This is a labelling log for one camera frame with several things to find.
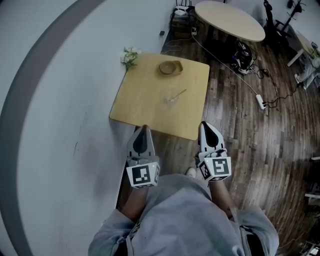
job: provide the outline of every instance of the power strip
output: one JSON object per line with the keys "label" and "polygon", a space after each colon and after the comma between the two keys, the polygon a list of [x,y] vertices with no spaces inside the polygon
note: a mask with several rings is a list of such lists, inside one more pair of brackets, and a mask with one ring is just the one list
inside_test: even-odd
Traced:
{"label": "power strip", "polygon": [[260,94],[257,94],[255,96],[256,100],[258,101],[259,103],[259,106],[260,106],[260,109],[264,110],[266,108],[266,106],[264,105],[264,101],[262,100],[262,97]]}

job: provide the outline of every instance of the electrical cable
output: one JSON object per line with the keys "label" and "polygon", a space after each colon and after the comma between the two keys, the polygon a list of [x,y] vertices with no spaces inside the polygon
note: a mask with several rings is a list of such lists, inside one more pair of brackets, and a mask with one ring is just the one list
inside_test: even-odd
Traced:
{"label": "electrical cable", "polygon": [[[287,97],[292,96],[292,95],[297,91],[298,87],[301,86],[301,85],[303,85],[303,82],[306,81],[306,80],[307,80],[314,72],[316,72],[317,69],[319,69],[319,68],[320,68],[320,65],[319,65],[317,68],[315,68],[315,70],[314,70],[311,74],[309,74],[309,75],[307,76],[307,78],[305,78],[303,81],[299,82],[299,83],[297,84],[296,88],[294,89],[294,91],[293,91],[291,94],[288,94],[288,95],[285,96],[285,97],[278,97],[278,94],[277,94],[277,98],[276,98],[274,101],[265,101],[265,102],[263,102],[263,104],[264,104],[265,106],[268,106],[268,107],[271,108],[271,109],[276,108],[276,107],[278,106],[278,100],[280,100],[280,99],[285,100]],[[272,79],[273,86],[274,86],[274,88],[276,89],[275,82],[274,82],[274,80],[273,80],[270,72],[269,72],[269,75],[270,75],[270,77],[271,77],[271,79]]]}
{"label": "electrical cable", "polygon": [[[252,68],[252,66],[256,66],[258,68],[258,71],[256,71],[254,68]],[[258,76],[259,79],[263,79],[265,77],[264,73],[262,72],[262,69],[259,69],[258,65],[256,65],[256,64],[252,64],[251,65],[251,70],[250,71],[255,72],[255,74]]]}
{"label": "electrical cable", "polygon": [[214,56],[210,51],[208,51],[206,48],[204,48],[194,37],[193,34],[191,34],[192,38],[197,42],[198,45],[200,45],[204,50],[206,50],[209,54],[211,54],[218,62],[220,62],[222,65],[224,65],[227,69],[229,69],[232,73],[234,73],[238,78],[240,78],[247,86],[251,88],[251,90],[255,93],[255,95],[258,95],[256,91],[251,87],[250,84],[248,84],[245,80],[243,80],[236,72],[234,72],[230,67],[228,67],[226,64],[224,64],[221,60],[219,60],[216,56]]}
{"label": "electrical cable", "polygon": [[254,51],[254,55],[255,55],[255,58],[252,58],[254,61],[257,59],[257,53],[254,49],[252,49],[250,46],[249,46],[250,50],[251,51]]}
{"label": "electrical cable", "polygon": [[263,78],[265,77],[265,76],[264,76],[264,74],[265,74],[267,77],[270,77],[271,80],[272,80],[272,84],[273,84],[273,87],[274,87],[274,91],[275,91],[276,98],[275,98],[275,100],[273,100],[273,101],[264,101],[264,102],[263,102],[263,104],[264,104],[265,106],[269,107],[270,109],[276,108],[276,107],[278,106],[278,102],[279,102],[280,99],[285,100],[287,97],[289,97],[289,96],[291,97],[291,96],[297,91],[297,88],[299,87],[299,86],[297,85],[296,88],[294,89],[294,91],[293,91],[292,93],[288,94],[288,95],[285,96],[285,97],[279,97],[279,96],[278,96],[278,91],[277,91],[276,83],[275,83],[275,81],[274,81],[274,79],[273,79],[270,71],[269,71],[268,69],[266,69],[266,68],[263,68],[263,69],[259,69],[259,70],[256,72],[256,74],[257,74],[257,76],[258,76],[260,79],[263,79]]}
{"label": "electrical cable", "polygon": [[313,226],[314,226],[314,224],[316,223],[316,221],[317,221],[317,219],[313,222],[312,226],[311,226],[308,230],[306,230],[306,231],[304,231],[303,233],[301,233],[301,235],[299,235],[298,238],[292,239],[290,242],[287,242],[284,246],[278,247],[278,249],[281,249],[281,248],[283,248],[283,247],[286,247],[286,246],[287,246],[288,244],[290,244],[292,241],[297,241],[304,233],[309,232],[309,231],[313,228]]}
{"label": "electrical cable", "polygon": [[171,42],[173,42],[173,41],[188,41],[188,40],[190,40],[191,38],[192,38],[192,37],[190,37],[189,39],[177,39],[177,40],[171,40],[171,41],[167,42],[167,43],[165,44],[165,46],[168,46],[168,47],[179,47],[179,49],[178,49],[178,50],[176,50],[176,49],[167,50],[167,51],[165,51],[165,52],[160,52],[160,54],[166,54],[166,53],[168,53],[168,52],[180,52],[180,51],[182,50],[181,46],[179,46],[179,45],[168,45],[168,44],[171,43]]}
{"label": "electrical cable", "polygon": [[194,19],[193,19],[193,20],[192,20],[192,19],[190,19],[191,21],[194,21],[194,20],[195,20],[195,22],[196,22],[196,23],[198,23],[198,22],[199,22],[199,23],[201,23],[203,26],[205,25],[203,22],[201,22],[200,20],[198,20],[196,16],[194,16],[194,15],[192,15],[192,14],[189,14],[189,17],[194,17]]}

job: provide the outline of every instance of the oval table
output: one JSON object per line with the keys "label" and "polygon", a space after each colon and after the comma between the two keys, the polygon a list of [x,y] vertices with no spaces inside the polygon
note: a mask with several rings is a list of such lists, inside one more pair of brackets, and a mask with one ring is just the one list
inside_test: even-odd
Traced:
{"label": "oval table", "polygon": [[[222,62],[229,62],[237,40],[262,41],[266,34],[262,26],[245,11],[230,4],[203,1],[195,6],[196,14],[209,26],[204,47]],[[225,43],[211,40],[214,27],[228,33]]]}

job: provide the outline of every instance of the white shoe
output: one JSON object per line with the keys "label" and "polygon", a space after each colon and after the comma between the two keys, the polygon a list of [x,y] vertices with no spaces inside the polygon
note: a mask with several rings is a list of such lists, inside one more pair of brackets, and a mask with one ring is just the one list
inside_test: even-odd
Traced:
{"label": "white shoe", "polygon": [[189,167],[188,170],[186,170],[185,175],[192,178],[196,178],[196,175],[197,175],[196,169],[193,167]]}
{"label": "white shoe", "polygon": [[296,81],[296,83],[297,84],[299,84],[300,83],[300,81],[299,81],[299,78],[298,78],[299,76],[297,75],[297,74],[294,74],[294,78],[295,78],[295,81]]}

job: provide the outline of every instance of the chair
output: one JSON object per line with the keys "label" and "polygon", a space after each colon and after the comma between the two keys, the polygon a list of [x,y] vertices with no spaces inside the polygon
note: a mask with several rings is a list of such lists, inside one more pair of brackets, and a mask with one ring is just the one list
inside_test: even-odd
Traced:
{"label": "chair", "polygon": [[286,37],[291,37],[288,33],[284,32],[283,29],[280,30],[278,28],[279,25],[284,24],[279,21],[275,20],[276,24],[274,25],[273,15],[272,15],[272,6],[269,4],[267,0],[264,0],[263,3],[266,11],[266,25],[264,26],[265,31],[265,39],[264,45],[269,45],[273,52],[278,55],[280,52],[280,44],[282,45],[289,45],[289,42]]}

